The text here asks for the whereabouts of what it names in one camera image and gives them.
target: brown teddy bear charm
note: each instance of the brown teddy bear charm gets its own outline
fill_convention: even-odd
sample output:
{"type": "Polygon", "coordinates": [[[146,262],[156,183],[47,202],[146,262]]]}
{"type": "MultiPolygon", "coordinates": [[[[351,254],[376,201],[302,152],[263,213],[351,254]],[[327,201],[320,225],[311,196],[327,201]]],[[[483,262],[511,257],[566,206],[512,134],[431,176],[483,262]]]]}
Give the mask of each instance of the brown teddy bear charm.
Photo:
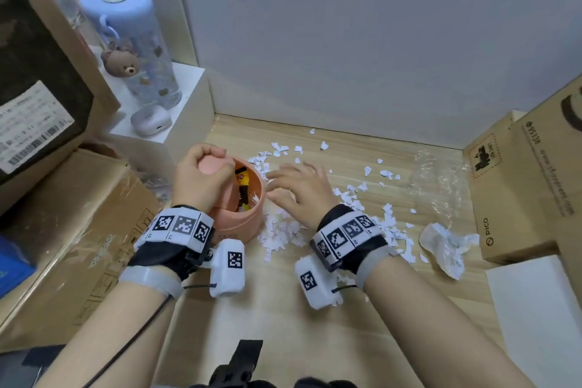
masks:
{"type": "Polygon", "coordinates": [[[140,72],[140,59],[127,48],[107,49],[101,53],[103,66],[114,77],[132,77],[140,72]]]}

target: wrist strap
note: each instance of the wrist strap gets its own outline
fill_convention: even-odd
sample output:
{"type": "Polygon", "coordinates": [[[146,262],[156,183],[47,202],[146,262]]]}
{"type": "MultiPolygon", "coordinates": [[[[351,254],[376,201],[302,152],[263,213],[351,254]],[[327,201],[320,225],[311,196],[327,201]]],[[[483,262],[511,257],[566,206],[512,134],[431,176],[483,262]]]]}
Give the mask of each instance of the wrist strap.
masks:
{"type": "Polygon", "coordinates": [[[178,299],[184,293],[182,285],[171,276],[140,265],[127,267],[119,277],[119,282],[123,281],[149,287],[164,296],[172,295],[174,299],[178,299]]]}
{"type": "Polygon", "coordinates": [[[382,230],[360,211],[349,212],[319,230],[309,243],[325,268],[339,268],[344,257],[382,230]]]}
{"type": "Polygon", "coordinates": [[[374,270],[374,267],[377,266],[380,261],[389,256],[399,255],[388,244],[368,253],[368,255],[361,262],[360,266],[358,267],[358,272],[356,273],[356,285],[360,290],[364,290],[364,283],[366,282],[366,279],[368,279],[370,273],[372,273],[372,270],[374,270]]]}
{"type": "Polygon", "coordinates": [[[134,244],[137,250],[144,243],[168,242],[183,245],[202,253],[209,242],[214,220],[193,208],[179,207],[162,210],[134,244]]]}

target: forearm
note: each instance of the forearm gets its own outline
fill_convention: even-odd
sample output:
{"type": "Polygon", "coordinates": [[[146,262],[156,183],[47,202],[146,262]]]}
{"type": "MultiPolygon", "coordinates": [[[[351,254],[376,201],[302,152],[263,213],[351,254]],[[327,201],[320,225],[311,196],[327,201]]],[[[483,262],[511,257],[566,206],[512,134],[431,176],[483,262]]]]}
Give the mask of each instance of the forearm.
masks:
{"type": "Polygon", "coordinates": [[[427,388],[534,387],[454,303],[402,258],[386,258],[364,290],[427,388]]]}
{"type": "MultiPolygon", "coordinates": [[[[179,281],[171,270],[161,266],[156,269],[179,281]]],[[[61,351],[39,381],[39,388],[83,387],[165,299],[157,290],[120,282],[61,351]]],[[[175,303],[171,299],[166,304],[155,321],[91,388],[148,388],[151,385],[175,303]]]]}

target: black strap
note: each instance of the black strap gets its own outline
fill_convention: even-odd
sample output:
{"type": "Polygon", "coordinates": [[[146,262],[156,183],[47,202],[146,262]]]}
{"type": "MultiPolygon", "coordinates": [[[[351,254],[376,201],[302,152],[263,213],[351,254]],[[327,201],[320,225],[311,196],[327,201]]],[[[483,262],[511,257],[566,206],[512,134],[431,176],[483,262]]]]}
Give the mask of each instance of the black strap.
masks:
{"type": "Polygon", "coordinates": [[[262,340],[239,341],[229,364],[219,365],[214,370],[208,388],[247,388],[262,347],[262,340]]]}

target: crumpled plastic bag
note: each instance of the crumpled plastic bag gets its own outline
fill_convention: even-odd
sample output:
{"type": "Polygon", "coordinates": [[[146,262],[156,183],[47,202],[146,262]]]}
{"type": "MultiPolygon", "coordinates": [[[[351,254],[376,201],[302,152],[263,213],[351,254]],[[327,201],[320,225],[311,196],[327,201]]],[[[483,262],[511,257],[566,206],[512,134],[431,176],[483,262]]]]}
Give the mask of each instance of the crumpled plastic bag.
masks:
{"type": "Polygon", "coordinates": [[[434,255],[436,262],[447,275],[459,280],[465,271],[462,254],[471,245],[479,244],[479,235],[471,233],[463,237],[457,236],[435,222],[426,226],[418,242],[434,255]]]}

